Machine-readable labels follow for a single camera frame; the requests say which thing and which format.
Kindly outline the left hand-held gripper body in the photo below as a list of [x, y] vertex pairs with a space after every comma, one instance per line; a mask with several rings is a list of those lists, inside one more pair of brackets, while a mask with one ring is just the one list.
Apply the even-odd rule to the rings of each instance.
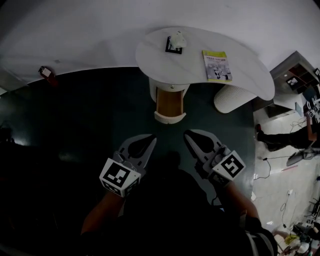
[[114, 194], [125, 198], [137, 187], [146, 175], [146, 162], [140, 159], [117, 162], [108, 158], [100, 175], [102, 186]]

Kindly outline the person's right forearm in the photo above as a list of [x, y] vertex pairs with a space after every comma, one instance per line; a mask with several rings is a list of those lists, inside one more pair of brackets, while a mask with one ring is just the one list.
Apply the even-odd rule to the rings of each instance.
[[233, 181], [216, 191], [225, 212], [231, 218], [239, 220], [243, 214], [246, 214], [250, 218], [259, 219], [257, 208], [253, 202], [241, 193]]

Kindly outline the black white striped waist pack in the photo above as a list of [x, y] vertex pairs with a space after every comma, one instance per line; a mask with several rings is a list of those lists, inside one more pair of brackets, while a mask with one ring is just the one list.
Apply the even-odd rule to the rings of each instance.
[[266, 229], [245, 232], [247, 256], [278, 256], [278, 245], [274, 236]]

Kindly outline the green white book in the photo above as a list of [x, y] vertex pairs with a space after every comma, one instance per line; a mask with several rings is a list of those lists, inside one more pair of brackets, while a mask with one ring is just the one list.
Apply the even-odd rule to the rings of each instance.
[[206, 77], [209, 82], [231, 82], [233, 80], [227, 55], [224, 51], [203, 50]]

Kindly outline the person's left forearm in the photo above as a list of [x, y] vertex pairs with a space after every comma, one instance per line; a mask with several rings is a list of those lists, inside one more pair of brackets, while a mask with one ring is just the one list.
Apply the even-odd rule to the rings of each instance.
[[124, 203], [125, 198], [107, 192], [84, 219], [80, 234], [99, 232], [105, 225], [118, 218]]

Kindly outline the large white drawer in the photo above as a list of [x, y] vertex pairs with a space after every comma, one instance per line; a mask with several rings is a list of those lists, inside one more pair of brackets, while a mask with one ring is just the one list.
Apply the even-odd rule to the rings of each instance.
[[156, 89], [156, 110], [154, 118], [165, 125], [180, 122], [185, 116], [184, 91], [165, 91]]

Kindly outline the white crumpled object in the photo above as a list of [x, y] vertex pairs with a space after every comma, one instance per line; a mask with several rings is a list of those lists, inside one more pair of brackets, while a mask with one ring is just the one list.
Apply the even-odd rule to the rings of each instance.
[[169, 36], [169, 42], [175, 49], [185, 48], [187, 46], [187, 41], [180, 30], [177, 30]]

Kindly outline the grey office chair base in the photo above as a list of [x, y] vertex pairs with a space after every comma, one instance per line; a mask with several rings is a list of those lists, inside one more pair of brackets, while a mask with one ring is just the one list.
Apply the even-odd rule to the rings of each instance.
[[315, 155], [316, 151], [312, 148], [297, 151], [288, 158], [286, 166], [290, 167], [302, 160], [311, 160]]

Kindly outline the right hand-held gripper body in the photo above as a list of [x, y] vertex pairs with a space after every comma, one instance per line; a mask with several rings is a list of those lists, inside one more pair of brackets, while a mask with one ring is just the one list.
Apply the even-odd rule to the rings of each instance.
[[196, 171], [202, 179], [212, 184], [225, 187], [246, 168], [239, 154], [227, 147], [220, 147], [215, 152], [204, 156], [204, 162], [196, 163]]

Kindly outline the white cabinet door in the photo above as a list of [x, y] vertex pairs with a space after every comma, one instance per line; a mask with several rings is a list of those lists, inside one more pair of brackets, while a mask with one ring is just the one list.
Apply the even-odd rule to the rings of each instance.
[[166, 92], [180, 92], [187, 90], [189, 88], [189, 84], [177, 85], [177, 84], [166, 84], [166, 83], [158, 83], [156, 85], [162, 91]]

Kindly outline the grey shelf cabinet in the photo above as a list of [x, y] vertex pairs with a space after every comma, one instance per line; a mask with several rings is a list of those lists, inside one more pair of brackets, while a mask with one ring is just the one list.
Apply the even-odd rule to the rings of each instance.
[[[319, 78], [315, 68], [295, 51], [271, 72], [275, 94], [272, 104], [266, 108], [269, 118], [280, 118], [301, 111], [313, 97], [319, 97]], [[298, 83], [290, 87], [287, 80], [295, 77]]]

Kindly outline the red fire extinguisher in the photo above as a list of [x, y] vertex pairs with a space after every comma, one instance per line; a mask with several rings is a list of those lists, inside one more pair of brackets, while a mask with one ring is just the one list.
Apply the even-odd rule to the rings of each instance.
[[51, 86], [57, 87], [59, 85], [54, 72], [49, 67], [41, 66], [38, 72], [46, 81], [50, 83]]

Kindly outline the person's torso black shirt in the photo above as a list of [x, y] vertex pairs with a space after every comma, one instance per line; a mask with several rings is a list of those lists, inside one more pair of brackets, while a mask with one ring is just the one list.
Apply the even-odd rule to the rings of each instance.
[[76, 256], [248, 256], [246, 231], [265, 229], [260, 218], [212, 206], [179, 165], [177, 152], [155, 161], [116, 220], [80, 235]]

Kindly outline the white wooden cabinet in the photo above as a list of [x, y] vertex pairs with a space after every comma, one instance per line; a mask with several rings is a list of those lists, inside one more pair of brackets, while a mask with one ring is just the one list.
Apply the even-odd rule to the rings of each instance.
[[[182, 32], [187, 46], [181, 54], [165, 51], [168, 37]], [[147, 34], [138, 44], [135, 59], [151, 81], [170, 86], [207, 83], [203, 51], [224, 52], [232, 76], [219, 81], [223, 87], [214, 96], [217, 111], [227, 114], [259, 97], [269, 101], [275, 85], [267, 67], [240, 42], [220, 33], [193, 27], [168, 27]]]

